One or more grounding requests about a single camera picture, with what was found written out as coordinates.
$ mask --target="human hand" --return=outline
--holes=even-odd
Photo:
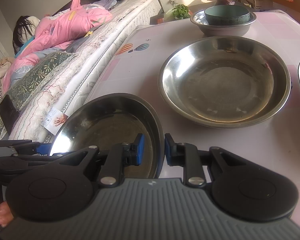
[[[68,116],[66,116],[65,114],[63,114],[61,117],[57,117],[54,121],[54,125],[59,126],[63,124],[67,120],[67,118]]]
[[[7,202],[2,202],[0,204],[0,225],[6,227],[13,220],[13,215],[7,204]]]

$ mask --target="table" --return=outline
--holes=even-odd
[[[170,133],[176,142],[191,143],[200,150],[219,146],[287,176],[299,190],[292,219],[300,225],[300,88],[297,74],[300,25],[278,10],[256,15],[256,22],[244,37],[273,49],[286,63],[292,79],[286,105],[269,120],[240,129],[208,128],[185,119],[163,101],[157,85],[163,62],[175,50],[204,38],[189,19],[138,27],[108,64],[87,102],[110,93],[137,95],[153,106],[164,132]],[[183,169],[169,167],[164,162],[160,177],[183,177]]]

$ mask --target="metal basin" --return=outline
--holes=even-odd
[[[205,10],[210,25],[237,25],[249,21],[250,13],[239,5],[217,5]]]
[[[238,128],[276,114],[291,80],[267,46],[237,36],[198,40],[174,52],[158,80],[163,99],[184,117],[210,127]]]
[[[257,16],[254,13],[250,12],[250,20],[246,23],[228,26],[214,26],[209,25],[204,12],[204,10],[196,12],[190,17],[190,21],[193,24],[197,25],[199,29],[208,37],[223,35],[243,36],[248,32],[251,24],[254,23],[257,19]]]
[[[143,99],[124,93],[92,100],[78,109],[57,133],[50,154],[75,151],[90,145],[109,150],[112,145],[133,142],[138,133],[145,135],[140,166],[129,166],[129,178],[156,178],[164,158],[164,133],[154,109]]]

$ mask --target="green floral pillowcase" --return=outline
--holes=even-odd
[[[47,80],[45,80],[47,75],[73,55],[73,53],[66,53],[63,51],[53,52],[42,59],[23,78],[18,80],[7,92],[16,110],[21,111],[30,101],[34,90],[47,83]],[[0,139],[6,134],[6,132],[7,131],[0,116]]]

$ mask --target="pink blanket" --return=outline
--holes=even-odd
[[[45,17],[35,30],[35,39],[22,51],[2,79],[2,91],[6,93],[11,86],[11,75],[18,69],[36,65],[40,58],[35,52],[59,46],[65,49],[72,41],[84,36],[92,27],[100,26],[111,20],[112,15],[98,4],[80,5],[80,0],[73,0],[70,11],[58,18]]]

